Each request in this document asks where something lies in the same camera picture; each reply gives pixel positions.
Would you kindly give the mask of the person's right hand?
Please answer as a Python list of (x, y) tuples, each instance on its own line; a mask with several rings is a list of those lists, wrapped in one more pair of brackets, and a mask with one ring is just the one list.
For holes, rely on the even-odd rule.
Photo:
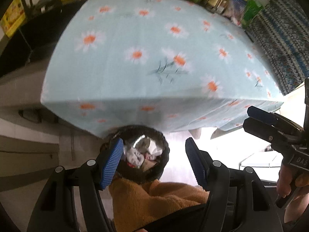
[[(281, 164), (277, 181), (277, 193), (280, 197), (286, 197), (291, 193), (291, 183), (295, 176), (296, 170), (294, 168)], [(301, 173), (295, 179), (295, 186), (300, 188), (295, 199), (308, 195), (308, 172)]]

